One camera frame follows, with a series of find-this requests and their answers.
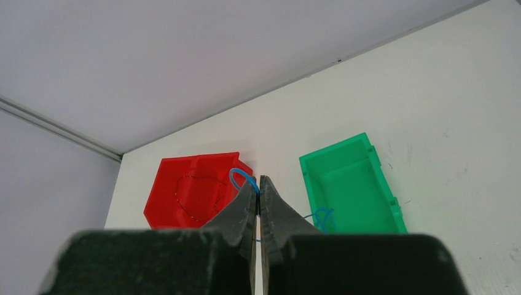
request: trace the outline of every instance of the red plastic box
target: red plastic box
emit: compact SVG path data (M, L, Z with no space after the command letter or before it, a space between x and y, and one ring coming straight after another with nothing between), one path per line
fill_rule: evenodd
M253 175L239 152L161 160L144 214L153 229L201 227L237 195L229 180L232 168ZM245 179L238 173L235 182Z

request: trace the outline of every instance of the white surface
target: white surface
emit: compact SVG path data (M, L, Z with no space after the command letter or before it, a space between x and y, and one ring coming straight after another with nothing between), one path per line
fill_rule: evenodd
M0 294L35 294L62 243L103 228L119 164L0 112Z
M521 294L519 28L521 6L492 0L125 154L106 227L148 227L161 158L229 151L309 214L299 156L367 132L410 232L440 238L473 294Z
M0 93L120 151L480 0L0 1Z

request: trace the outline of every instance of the white table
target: white table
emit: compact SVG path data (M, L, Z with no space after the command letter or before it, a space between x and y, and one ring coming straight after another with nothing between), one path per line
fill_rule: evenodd
M519 28L518 4L490 1L125 154L106 228L148 228L162 158L229 151L309 214L299 156L367 132L409 231L473 294L521 294Z

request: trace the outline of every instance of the green container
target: green container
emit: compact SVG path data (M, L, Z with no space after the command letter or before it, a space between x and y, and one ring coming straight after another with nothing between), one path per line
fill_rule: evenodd
M333 209L329 233L406 233L402 210L365 133L300 157L311 212ZM313 222L319 227L316 216Z

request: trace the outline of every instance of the blue wire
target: blue wire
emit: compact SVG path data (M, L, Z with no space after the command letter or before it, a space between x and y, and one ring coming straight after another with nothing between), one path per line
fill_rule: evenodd
M230 178L230 181L232 182L232 185L238 191L241 191L241 187L235 182L235 179L233 178L233 174L234 173L239 173L242 176L244 176L244 178L246 178L246 180L251 184L253 189L255 189L255 193L257 194L257 196L261 194L260 193L261 190L259 189L259 186L257 185L255 180L253 180L253 178L250 175L248 175L246 172L244 172L243 170L241 170L239 168L232 168L230 170L230 173L228 174L228 177ZM321 220L320 215L318 214L319 212L326 212L326 215L324 216L324 220ZM304 216L304 218L309 218L309 217L314 216L316 218L316 223L319 225L320 229L323 232L327 233L326 221L327 221L327 218L331 215L331 213L333 213L333 209L320 208L320 209L317 209L314 213L312 213L310 215ZM333 228L336 229L337 226L336 226L335 221L333 220L333 218L331 218L331 222L333 223Z
M233 186L238 190L238 191L241 191L241 187L235 182L235 179L233 178L233 174L234 173L239 173L241 174L242 176L244 176L244 178L246 178L246 180L251 184L251 186L253 187L253 189L255 189L255 193L257 193L257 195L260 195L261 193L261 190L259 189L259 186L257 186L257 183L255 182L255 180L253 180L253 178L248 175L246 172L244 172L243 170L239 169L239 168L232 168L230 170L230 173L228 174L228 177L230 178L230 181L232 182Z
M324 220L321 221L321 218L320 216L318 215L319 212L326 212L326 215L324 216ZM325 208L320 208L320 209L317 209L314 213L312 214L309 214L309 215L306 215L304 216L303 218L309 218L309 217L312 217L314 216L316 218L316 223L318 223L318 226L320 227L320 229L324 232L324 233L328 233L328 231L326 230L326 221L327 221L327 218L329 216L331 216L331 223L333 223L333 228L336 229L337 228L337 225L335 224L335 221L333 220L333 217L332 217L332 214L333 213L333 209L325 209Z

